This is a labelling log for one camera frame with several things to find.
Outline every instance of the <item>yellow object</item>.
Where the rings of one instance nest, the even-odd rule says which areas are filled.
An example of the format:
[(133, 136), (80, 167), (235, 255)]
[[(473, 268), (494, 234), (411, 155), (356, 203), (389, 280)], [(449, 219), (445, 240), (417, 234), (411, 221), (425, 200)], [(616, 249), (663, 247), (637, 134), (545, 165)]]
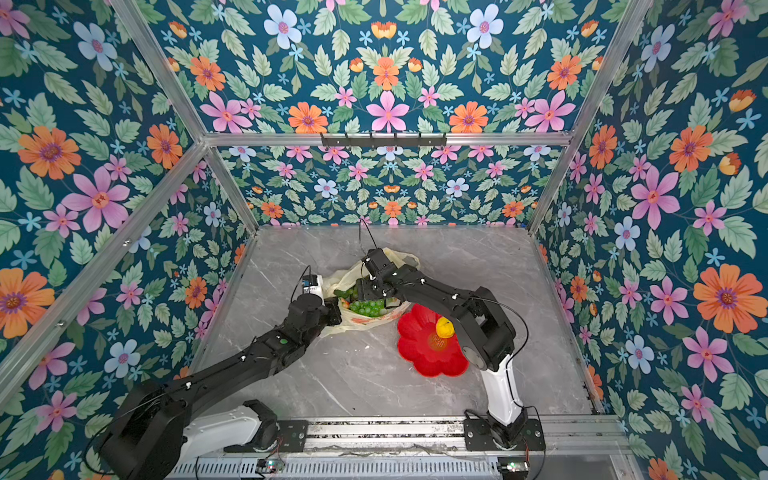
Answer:
[(453, 329), (453, 323), (451, 323), (451, 320), (445, 318), (444, 316), (438, 318), (437, 325), (435, 325), (435, 331), (437, 332), (437, 336), (442, 339), (449, 339), (455, 333), (455, 330)]

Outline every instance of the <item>orange flower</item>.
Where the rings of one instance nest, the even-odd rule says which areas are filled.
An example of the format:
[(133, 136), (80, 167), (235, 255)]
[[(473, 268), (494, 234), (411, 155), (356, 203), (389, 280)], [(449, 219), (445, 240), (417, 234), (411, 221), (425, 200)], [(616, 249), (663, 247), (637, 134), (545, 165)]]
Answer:
[(187, 287), (187, 298), (184, 302), (190, 306), (190, 308), (197, 308), (203, 304), (205, 300), (205, 294), (208, 293), (208, 287), (206, 281), (201, 277), (193, 278), (190, 281), (190, 285)]
[(376, 22), (371, 24), (371, 31), (376, 38), (392, 38), (397, 32), (397, 24), (392, 22)]
[(741, 168), (741, 160), (739, 160), (739, 154), (731, 152), (720, 161), (720, 171), (726, 175), (735, 175), (739, 173)]
[(47, 127), (35, 127), (35, 134), (22, 135), (18, 144), (23, 148), (18, 151), (22, 162), (32, 164), (29, 170), (40, 177), (46, 174), (51, 180), (61, 180), (64, 174), (74, 172), (72, 165), (80, 164), (80, 147), (67, 134), (58, 128), (50, 131)]
[(414, 73), (416, 73), (417, 71), (421, 71), (422, 66), (423, 66), (422, 61), (419, 60), (418, 58), (411, 58), (410, 60), (408, 60), (408, 69)]
[(751, 90), (739, 90), (730, 98), (728, 108), (731, 111), (742, 111), (744, 108), (749, 107), (756, 98), (757, 95)]
[(178, 375), (174, 375), (174, 380), (182, 379), (185, 376), (189, 376), (190, 374), (190, 367), (189, 366), (183, 366), (181, 367), (181, 370), (179, 370)]
[(221, 67), (205, 57), (192, 58), (192, 75), (197, 76), (197, 83), (211, 91), (223, 90), (227, 79), (221, 73)]
[(0, 270), (0, 328), (5, 328), (5, 338), (27, 333), (27, 323), (35, 325), (45, 313), (42, 307), (53, 303), (53, 289), (43, 288), (47, 282), (37, 272), (24, 278), (20, 268)]
[(695, 130), (690, 127), (680, 133), (680, 138), (675, 138), (672, 142), (672, 151), (670, 163), (674, 169), (682, 172), (688, 169), (689, 172), (699, 167), (699, 162), (705, 161), (710, 156), (709, 147), (712, 144), (712, 134), (705, 134), (707, 127), (697, 125)]
[(356, 72), (360, 73), (362, 71), (362, 67), (363, 67), (363, 64), (362, 64), (362, 59), (360, 57), (354, 58), (349, 63), (349, 69), (351, 71), (356, 71)]
[(581, 27), (581, 36), (582, 37), (588, 37), (589, 35), (592, 35), (595, 30), (598, 29), (598, 21), (597, 20), (590, 20), (589, 22), (585, 23), (583, 27)]
[(751, 332), (757, 328), (752, 315), (762, 318), (768, 313), (768, 300), (753, 295), (763, 284), (752, 273), (740, 274), (738, 266), (724, 263), (719, 275), (710, 267), (701, 274), (704, 283), (694, 285), (694, 298), (702, 301), (699, 313), (705, 320), (714, 317), (715, 328), (725, 333), (733, 332), (734, 323), (741, 333)]
[(243, 258), (243, 253), (245, 253), (245, 243), (241, 243), (240, 246), (235, 249), (235, 265), (240, 263), (240, 259)]
[(263, 210), (264, 214), (269, 218), (280, 218), (283, 216), (283, 208), (272, 202), (264, 202), (261, 204), (261, 210)]
[(589, 374), (592, 376), (592, 384), (594, 385), (594, 389), (598, 392), (598, 397), (600, 400), (603, 399), (603, 389), (600, 388), (603, 386), (603, 380), (600, 378), (600, 376), (595, 373), (594, 367), (592, 365), (589, 365), (587, 367), (587, 370), (589, 370)]
[(147, 146), (152, 149), (152, 158), (170, 170), (182, 154), (179, 137), (166, 124), (152, 125), (149, 133), (152, 136), (147, 137)]
[(376, 83), (384, 90), (392, 90), (392, 87), (397, 85), (399, 81), (397, 75), (399, 73), (400, 68), (395, 65), (395, 61), (390, 57), (381, 57), (379, 64), (373, 67)]
[(310, 107), (305, 101), (300, 101), (298, 108), (291, 107), (288, 113), (291, 116), (288, 123), (296, 128), (298, 134), (324, 134), (328, 131), (328, 119), (321, 115), (322, 112), (316, 105)]
[(397, 202), (389, 202), (384, 206), (384, 213), (394, 218), (402, 213), (402, 207)]
[(178, 38), (186, 38), (187, 37), (187, 27), (183, 26), (179, 22), (171, 22), (168, 24), (170, 27), (170, 30), (176, 34)]
[(653, 480), (677, 480), (677, 474), (670, 470), (667, 463), (660, 458), (658, 460), (655, 458), (650, 460), (648, 475)]
[(584, 285), (584, 279), (580, 276), (575, 276), (571, 280), (571, 294), (573, 294), (574, 300), (579, 303), (587, 299), (587, 286)]
[(479, 134), (482, 127), (488, 124), (488, 117), (485, 114), (488, 110), (482, 105), (478, 107), (478, 102), (469, 101), (467, 106), (459, 105), (456, 107), (456, 115), (451, 115), (449, 123), (453, 125), (451, 132), (455, 134)]
[(589, 160), (592, 167), (602, 170), (614, 157), (614, 148), (618, 144), (615, 137), (616, 129), (603, 125), (599, 132), (592, 137), (592, 146), (589, 147)]
[(578, 56), (565, 55), (561, 61), (552, 65), (552, 71), (547, 75), (549, 88), (565, 90), (576, 81), (576, 75), (581, 73), (581, 59)]
[(504, 210), (502, 210), (502, 212), (505, 217), (516, 217), (519, 214), (522, 214), (524, 209), (525, 205), (523, 205), (522, 202), (510, 202), (504, 205)]

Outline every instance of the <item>marble table surface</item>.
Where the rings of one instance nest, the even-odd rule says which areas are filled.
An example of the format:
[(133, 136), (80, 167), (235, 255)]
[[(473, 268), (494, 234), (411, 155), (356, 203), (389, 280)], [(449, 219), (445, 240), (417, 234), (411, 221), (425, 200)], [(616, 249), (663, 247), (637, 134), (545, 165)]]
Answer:
[[(518, 228), (373, 227), (380, 247), (413, 253), (422, 271), (458, 288), (488, 287), (515, 308), (531, 338), (515, 358), (518, 391), (543, 414), (585, 414), (591, 403), (576, 366), (572, 336), (560, 324), (528, 233)], [(363, 232), (362, 247), (372, 246)], [(294, 227), (260, 230), (257, 249), (226, 319), (207, 346), (203, 367), (247, 346), (283, 321), (290, 294), (305, 265), (330, 275), (362, 256), (357, 227)], [(518, 338), (525, 328), (511, 316)], [(259, 399), (279, 417), (461, 415), (487, 409), (480, 372), (463, 376), (419, 375), (397, 353), (396, 323), (317, 339), (304, 357), (277, 376), (256, 382), (209, 413)]]

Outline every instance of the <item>white plastic bag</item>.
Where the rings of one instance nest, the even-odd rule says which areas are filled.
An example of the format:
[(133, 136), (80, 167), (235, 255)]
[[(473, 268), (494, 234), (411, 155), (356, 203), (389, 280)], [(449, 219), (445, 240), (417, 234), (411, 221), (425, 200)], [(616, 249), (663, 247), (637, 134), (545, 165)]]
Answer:
[[(384, 254), (389, 258), (392, 263), (398, 268), (404, 264), (414, 266), (416, 268), (421, 267), (419, 258), (410, 253), (395, 252), (389, 248), (383, 248)], [(334, 290), (348, 290), (355, 285), (357, 279), (369, 276), (368, 269), (362, 266), (362, 261), (358, 261), (352, 265), (349, 270), (337, 270), (333, 275), (323, 277), (323, 296), (328, 298), (334, 296)], [(354, 313), (352, 310), (346, 308), (344, 303), (339, 301), (339, 310), (341, 310), (341, 323), (335, 326), (327, 326), (320, 333), (320, 338), (324, 336), (333, 335), (334, 333), (341, 333), (347, 330), (367, 330), (374, 326), (383, 325), (384, 323), (391, 322), (399, 319), (403, 313), (407, 312), (410, 308), (410, 302), (403, 302), (394, 310), (389, 311), (386, 315), (370, 317)]]

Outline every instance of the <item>red flower-shaped plate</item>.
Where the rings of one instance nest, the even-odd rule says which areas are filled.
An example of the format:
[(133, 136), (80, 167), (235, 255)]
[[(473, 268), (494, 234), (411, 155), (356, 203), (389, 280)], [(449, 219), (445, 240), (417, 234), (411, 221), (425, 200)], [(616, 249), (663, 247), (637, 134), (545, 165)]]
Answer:
[(400, 332), (397, 351), (423, 376), (460, 376), (467, 371), (469, 362), (462, 354), (456, 335), (448, 339), (437, 335), (435, 325), (439, 318), (440, 315), (430, 309), (414, 305), (397, 322)]

